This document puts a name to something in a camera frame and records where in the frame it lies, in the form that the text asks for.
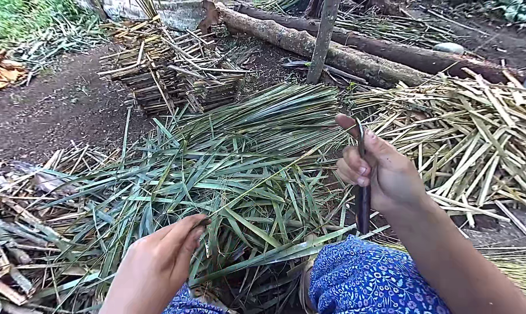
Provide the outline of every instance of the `dirt ground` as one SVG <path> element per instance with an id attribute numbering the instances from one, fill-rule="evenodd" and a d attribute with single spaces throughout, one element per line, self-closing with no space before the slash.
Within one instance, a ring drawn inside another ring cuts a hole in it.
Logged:
<path id="1" fill-rule="evenodd" d="M 71 141 L 107 150 L 121 147 L 127 91 L 96 74 L 99 57 L 114 49 L 110 45 L 63 55 L 28 87 L 0 92 L 0 167 L 13 159 L 42 162 Z M 129 140 L 149 129 L 141 111 L 132 110 Z"/>
<path id="2" fill-rule="evenodd" d="M 421 10 L 408 10 L 413 16 L 428 17 L 437 25 L 449 25 L 460 35 L 469 38 L 460 44 L 489 60 L 505 62 L 513 67 L 526 67 L 526 35 L 497 25 L 473 25 L 493 34 L 450 24 Z M 232 61 L 252 70 L 243 96 L 277 83 L 305 81 L 305 73 L 286 69 L 282 63 L 298 60 L 299 56 L 248 36 L 226 37 L 217 40 L 223 51 L 235 47 L 229 54 Z M 122 145 L 127 108 L 123 106 L 127 91 L 118 83 L 103 81 L 96 74 L 100 70 L 99 57 L 115 51 L 113 45 L 98 47 L 83 55 L 65 55 L 49 71 L 34 79 L 29 87 L 9 88 L 0 93 L 0 167 L 18 159 L 41 162 L 71 141 L 83 141 L 94 146 L 113 149 Z M 133 109 L 129 125 L 130 141 L 151 129 L 141 111 Z M 526 210 L 512 209 L 526 225 Z M 477 226 L 463 228 L 475 245 L 503 243 L 526 245 L 524 235 L 512 224 L 497 222 L 477 215 Z M 462 225 L 463 217 L 455 217 Z"/>
<path id="3" fill-rule="evenodd" d="M 457 24 L 436 17 L 423 9 L 420 5 L 454 20 L 460 24 L 481 30 L 485 35 L 476 30 L 470 30 Z M 468 50 L 475 52 L 487 60 L 497 64 L 504 60 L 512 68 L 526 67 L 526 29 L 517 32 L 517 27 L 505 27 L 504 21 L 490 21 L 483 16 L 469 16 L 460 14 L 447 5 L 432 6 L 430 0 L 414 2 L 407 10 L 414 18 L 427 18 L 434 21 L 434 25 L 448 26 L 457 35 L 467 38 L 458 42 Z"/>

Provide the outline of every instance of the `knife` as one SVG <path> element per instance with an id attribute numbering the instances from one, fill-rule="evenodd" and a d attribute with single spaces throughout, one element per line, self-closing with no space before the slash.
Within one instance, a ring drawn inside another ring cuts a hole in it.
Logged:
<path id="1" fill-rule="evenodd" d="M 362 127 L 362 123 L 358 118 L 356 118 L 356 123 L 358 124 L 358 153 L 360 158 L 363 159 L 366 153 L 366 149 L 364 147 L 364 127 Z M 351 193 L 354 196 L 354 199 L 358 200 L 355 210 L 357 212 L 358 231 L 365 235 L 370 232 L 371 186 L 358 186 L 358 189 L 356 189 L 356 186 L 354 186 L 352 187 Z"/>

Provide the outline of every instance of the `blue floral fabric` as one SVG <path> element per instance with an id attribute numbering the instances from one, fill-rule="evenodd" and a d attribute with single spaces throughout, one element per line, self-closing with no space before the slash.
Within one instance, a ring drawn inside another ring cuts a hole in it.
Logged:
<path id="1" fill-rule="evenodd" d="M 322 248 L 309 297 L 320 314 L 449 314 L 410 255 L 355 236 Z"/>
<path id="2" fill-rule="evenodd" d="M 184 284 L 162 314 L 225 314 L 225 311 L 192 298 L 189 287 Z"/>

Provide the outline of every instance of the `left hand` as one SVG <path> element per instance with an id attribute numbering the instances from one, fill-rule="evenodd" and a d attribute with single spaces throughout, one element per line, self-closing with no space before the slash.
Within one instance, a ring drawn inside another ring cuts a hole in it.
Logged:
<path id="1" fill-rule="evenodd" d="M 135 241 L 114 277 L 99 314 L 160 314 L 189 275 L 205 218 L 193 215 Z"/>

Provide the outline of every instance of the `log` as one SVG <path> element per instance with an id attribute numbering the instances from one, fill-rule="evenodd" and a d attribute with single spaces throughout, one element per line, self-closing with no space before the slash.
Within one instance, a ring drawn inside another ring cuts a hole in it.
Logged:
<path id="1" fill-rule="evenodd" d="M 242 4 L 238 5 L 235 10 L 257 19 L 272 20 L 285 27 L 294 28 L 298 31 L 307 31 L 311 35 L 315 35 L 319 29 L 319 21 L 312 19 L 277 15 Z M 446 71 L 448 75 L 467 78 L 469 76 L 462 71 L 461 68 L 469 68 L 474 72 L 481 74 L 490 82 L 507 82 L 507 79 L 502 73 L 502 70 L 505 68 L 489 61 L 480 61 L 452 53 L 444 53 L 441 51 L 397 44 L 385 40 L 371 39 L 359 36 L 354 32 L 340 27 L 333 28 L 331 40 L 347 47 L 353 47 L 365 53 L 404 64 L 429 74 L 437 74 L 450 67 L 449 70 Z M 523 71 L 509 68 L 507 68 L 507 70 L 511 71 L 513 76 L 518 78 L 525 75 Z"/>
<path id="2" fill-rule="evenodd" d="M 306 31 L 286 28 L 275 21 L 257 18 L 228 9 L 223 3 L 216 4 L 219 17 L 228 28 L 239 30 L 306 58 L 311 58 L 315 37 Z M 417 86 L 432 76 L 406 65 L 385 60 L 358 50 L 331 42 L 325 63 L 347 73 L 367 80 L 370 85 L 391 88 L 399 81 Z"/>

